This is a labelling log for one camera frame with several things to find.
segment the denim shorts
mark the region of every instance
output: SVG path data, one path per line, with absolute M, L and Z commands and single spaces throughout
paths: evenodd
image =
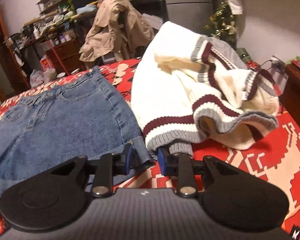
M 24 97 L 0 121 L 0 195 L 78 155 L 120 153 L 131 142 L 141 170 L 151 165 L 140 128 L 120 93 L 95 67 L 67 85 Z M 114 184 L 135 175 L 114 177 Z

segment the tan coat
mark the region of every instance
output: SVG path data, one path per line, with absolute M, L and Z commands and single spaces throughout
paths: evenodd
M 118 24 L 119 16 L 123 25 Z M 137 47 L 147 46 L 153 38 L 153 29 L 128 0 L 104 0 L 80 50 L 80 60 L 93 62 L 109 52 L 117 61 L 129 59 Z

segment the white knit sweater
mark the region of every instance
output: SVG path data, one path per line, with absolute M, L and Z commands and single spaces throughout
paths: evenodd
M 207 138 L 244 150 L 278 126 L 267 71 L 238 69 L 203 36 L 165 23 L 146 50 L 132 84 L 131 107 L 153 153 L 192 155 Z

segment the patterned blanket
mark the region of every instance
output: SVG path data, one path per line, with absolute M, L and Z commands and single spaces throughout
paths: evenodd
M 122 61 L 100 67 L 103 75 L 114 85 L 125 100 L 131 99 L 131 84 L 139 62 L 137 59 Z M 56 85 L 72 82 L 84 75 L 85 72 L 65 77 L 56 82 L 29 90 L 23 94 L 10 98 L 0 106 L 0 119 L 9 107 L 15 105 L 21 96 L 30 96 L 41 93 Z M 220 143 L 207 140 L 193 145 L 194 158 L 202 160 L 205 155 L 213 155 L 231 165 L 250 174 L 264 179 L 280 187 L 289 198 L 289 213 L 282 228 L 292 236 L 300 239 L 300 128 L 287 111 L 278 115 L 279 128 L 267 137 L 254 144 L 249 150 L 238 151 L 227 148 Z M 199 190 L 202 190 L 200 176 L 197 176 Z M 117 187 L 127 188 L 176 188 L 176 180 L 160 174 L 159 165 L 149 168 L 142 174 L 122 183 Z M 5 230 L 4 219 L 0 215 L 0 234 Z

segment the gray refrigerator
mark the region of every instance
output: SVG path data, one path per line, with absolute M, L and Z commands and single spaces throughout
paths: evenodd
M 196 33 L 203 33 L 213 14 L 212 0 L 166 0 L 169 20 Z

